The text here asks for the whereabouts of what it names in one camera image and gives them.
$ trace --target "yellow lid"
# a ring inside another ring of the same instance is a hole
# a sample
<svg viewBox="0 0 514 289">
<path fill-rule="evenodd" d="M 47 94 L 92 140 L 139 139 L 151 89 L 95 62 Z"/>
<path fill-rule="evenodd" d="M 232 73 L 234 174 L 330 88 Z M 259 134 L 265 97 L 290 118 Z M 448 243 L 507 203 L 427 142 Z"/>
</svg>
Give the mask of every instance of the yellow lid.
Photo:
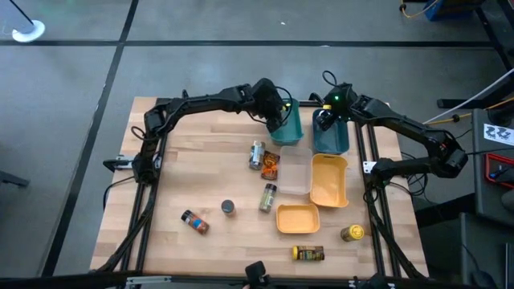
<svg viewBox="0 0 514 289">
<path fill-rule="evenodd" d="M 298 246 L 292 247 L 292 259 L 298 260 Z"/>
<path fill-rule="evenodd" d="M 350 236 L 356 240 L 362 239 L 364 237 L 364 229 L 359 225 L 351 225 L 349 233 Z"/>
</svg>

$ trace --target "concrete floor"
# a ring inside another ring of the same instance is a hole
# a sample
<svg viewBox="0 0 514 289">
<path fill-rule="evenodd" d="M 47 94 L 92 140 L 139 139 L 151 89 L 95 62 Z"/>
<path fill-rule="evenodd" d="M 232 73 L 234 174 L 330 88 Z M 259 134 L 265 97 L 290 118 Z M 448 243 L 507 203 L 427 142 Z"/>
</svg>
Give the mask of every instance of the concrete floor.
<svg viewBox="0 0 514 289">
<path fill-rule="evenodd" d="M 43 39 L 118 40 L 131 4 L 70 0 L 18 0 L 47 25 Z M 409 4 L 410 11 L 422 9 Z M 484 4 L 501 39 L 514 35 L 496 2 Z M 475 15 L 448 22 L 403 18 L 396 0 L 140 0 L 128 40 L 488 41 Z M 116 47 L 2 46 L 0 41 L 0 169 L 30 178 L 17 189 L 0 186 L 0 277 L 40 272 L 59 210 L 104 89 Z M 416 120 L 439 114 L 435 100 L 465 99 L 505 69 L 490 48 L 405 47 L 125 47 L 117 69 L 56 275 L 89 268 L 102 218 L 102 194 L 112 174 L 101 164 L 114 157 L 135 96 L 217 92 L 236 83 L 273 79 L 306 100 L 329 87 L 331 70 L 357 92 L 391 103 Z M 443 126 L 455 135 L 469 122 Z M 471 149 L 471 134 L 462 139 Z M 402 151 L 422 148 L 401 138 Z M 432 177 L 436 202 L 473 190 L 471 164 L 455 180 Z M 441 191 L 441 185 L 451 189 Z M 417 207 L 425 204 L 415 201 Z"/>
</svg>

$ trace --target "blue bin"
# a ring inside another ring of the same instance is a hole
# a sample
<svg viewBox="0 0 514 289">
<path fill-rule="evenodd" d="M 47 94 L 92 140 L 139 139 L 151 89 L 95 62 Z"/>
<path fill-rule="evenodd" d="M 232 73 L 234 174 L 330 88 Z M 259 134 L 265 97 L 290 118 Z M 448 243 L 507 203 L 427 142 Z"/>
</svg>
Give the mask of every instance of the blue bin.
<svg viewBox="0 0 514 289">
<path fill-rule="evenodd" d="M 286 104 L 290 103 L 288 98 L 283 101 Z M 292 105 L 289 109 L 292 110 L 287 123 L 270 134 L 273 144 L 275 145 L 296 145 L 304 136 L 300 122 L 300 103 L 298 100 L 292 99 Z"/>
<path fill-rule="evenodd" d="M 326 132 L 322 131 L 316 117 L 322 109 L 317 109 L 312 114 L 312 141 L 316 153 L 328 153 L 339 155 L 349 150 L 348 125 L 344 121 L 337 120 Z"/>
</svg>

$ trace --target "wooden tabletop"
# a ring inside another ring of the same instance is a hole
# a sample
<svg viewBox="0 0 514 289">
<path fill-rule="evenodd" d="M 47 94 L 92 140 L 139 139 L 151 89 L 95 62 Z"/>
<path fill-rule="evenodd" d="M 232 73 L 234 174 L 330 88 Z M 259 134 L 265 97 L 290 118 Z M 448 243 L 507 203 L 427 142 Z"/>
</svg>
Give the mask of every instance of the wooden tabletop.
<svg viewBox="0 0 514 289">
<path fill-rule="evenodd" d="M 139 152 L 141 141 L 129 129 L 133 125 L 144 127 L 143 114 L 156 99 L 134 100 L 120 151 L 124 155 Z M 313 110 L 300 108 L 305 134 L 298 144 L 300 147 L 312 148 Z M 368 144 L 365 128 L 363 133 Z M 400 160 L 396 133 L 388 128 L 376 128 L 376 134 L 381 157 Z M 364 186 L 354 124 L 349 123 L 350 150 L 343 154 L 349 163 L 346 172 L 349 204 L 341 209 L 320 207 L 321 225 L 314 234 L 282 234 L 276 227 L 278 205 L 308 204 L 308 194 L 298 197 L 277 193 L 269 214 L 258 210 L 268 181 L 260 177 L 260 172 L 248 168 L 254 140 L 265 141 L 268 150 L 279 153 L 280 147 L 272 144 L 266 128 L 245 113 L 206 112 L 185 116 L 178 122 L 169 134 L 144 272 L 244 277 L 246 266 L 262 260 L 267 273 L 275 278 L 348 279 L 376 273 L 369 219 L 362 200 Z M 367 155 L 371 156 L 369 147 Z M 113 181 L 131 175 L 129 170 L 116 172 Z M 394 181 L 406 186 L 405 179 Z M 92 269 L 103 265 L 127 234 L 136 187 L 134 182 L 128 182 L 111 189 Z M 417 269 L 427 275 L 410 196 L 393 186 L 388 186 L 386 191 L 398 245 Z M 225 217 L 220 209 L 226 199 L 235 204 L 234 218 Z M 185 210 L 192 210 L 210 224 L 206 235 L 200 235 L 181 220 Z M 340 231 L 352 224 L 361 224 L 366 236 L 360 241 L 344 242 Z M 326 258 L 321 262 L 292 261 L 294 245 L 324 246 Z M 139 239 L 134 243 L 130 268 L 135 267 L 138 247 Z M 391 275 L 389 253 L 383 240 L 382 253 L 386 272 Z"/>
</svg>

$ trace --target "yellow container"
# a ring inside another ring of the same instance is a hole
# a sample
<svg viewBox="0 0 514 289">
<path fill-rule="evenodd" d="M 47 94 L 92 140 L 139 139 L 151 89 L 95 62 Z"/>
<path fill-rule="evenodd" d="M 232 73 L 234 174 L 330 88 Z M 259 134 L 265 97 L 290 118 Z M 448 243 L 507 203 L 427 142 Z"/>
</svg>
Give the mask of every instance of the yellow container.
<svg viewBox="0 0 514 289">
<path fill-rule="evenodd" d="M 286 234 L 309 234 L 320 229 L 320 212 L 314 204 L 280 205 L 276 209 L 276 226 Z"/>
<path fill-rule="evenodd" d="M 311 201 L 319 206 L 344 208 L 346 167 L 343 157 L 318 153 L 312 157 Z"/>
</svg>

